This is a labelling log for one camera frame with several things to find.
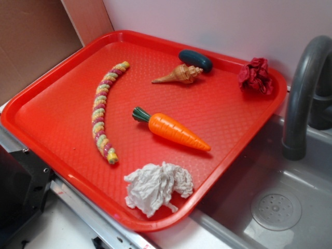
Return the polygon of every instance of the black surface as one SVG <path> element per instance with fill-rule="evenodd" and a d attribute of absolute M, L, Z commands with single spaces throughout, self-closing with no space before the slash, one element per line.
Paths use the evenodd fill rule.
<path fill-rule="evenodd" d="M 51 175 L 32 151 L 8 153 L 0 146 L 0 248 L 43 212 Z"/>

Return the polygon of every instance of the crumpled paper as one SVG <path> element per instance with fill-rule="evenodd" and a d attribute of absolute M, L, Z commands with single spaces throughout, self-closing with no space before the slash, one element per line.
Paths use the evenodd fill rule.
<path fill-rule="evenodd" d="M 254 89 L 262 94 L 272 93 L 272 79 L 268 75 L 268 60 L 265 58 L 253 58 L 250 63 L 244 65 L 238 75 L 241 91 Z"/>
<path fill-rule="evenodd" d="M 193 188 L 191 175 L 186 169 L 166 162 L 161 166 L 149 163 L 125 176 L 124 180 L 130 183 L 127 206 L 139 208 L 148 218 L 162 205 L 176 212 L 178 208 L 170 203 L 172 193 L 176 191 L 181 197 L 188 198 Z"/>

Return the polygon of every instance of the seashell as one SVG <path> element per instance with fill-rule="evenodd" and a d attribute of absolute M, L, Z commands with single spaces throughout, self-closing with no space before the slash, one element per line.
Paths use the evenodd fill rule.
<path fill-rule="evenodd" d="M 152 81 L 152 83 L 164 83 L 164 82 L 181 82 L 184 84 L 190 84 L 203 72 L 203 69 L 199 67 L 182 64 L 177 66 L 169 75 L 160 77 Z"/>

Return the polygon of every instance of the faucet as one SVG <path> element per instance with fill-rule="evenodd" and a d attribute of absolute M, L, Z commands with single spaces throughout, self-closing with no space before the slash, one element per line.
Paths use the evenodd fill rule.
<path fill-rule="evenodd" d="M 332 128 L 332 39 L 322 35 L 305 48 L 289 92 L 283 130 L 283 156 L 306 155 L 307 126 Z"/>

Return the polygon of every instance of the colorful beaded rope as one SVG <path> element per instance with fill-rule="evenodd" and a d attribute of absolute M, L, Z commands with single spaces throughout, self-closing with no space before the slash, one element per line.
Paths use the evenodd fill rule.
<path fill-rule="evenodd" d="M 115 153 L 115 149 L 109 142 L 105 133 L 105 108 L 108 91 L 111 85 L 116 81 L 116 78 L 123 74 L 129 68 L 129 63 L 124 61 L 114 66 L 99 83 L 95 92 L 95 99 L 93 103 L 92 113 L 92 136 L 97 145 L 99 152 L 110 164 L 119 161 Z"/>

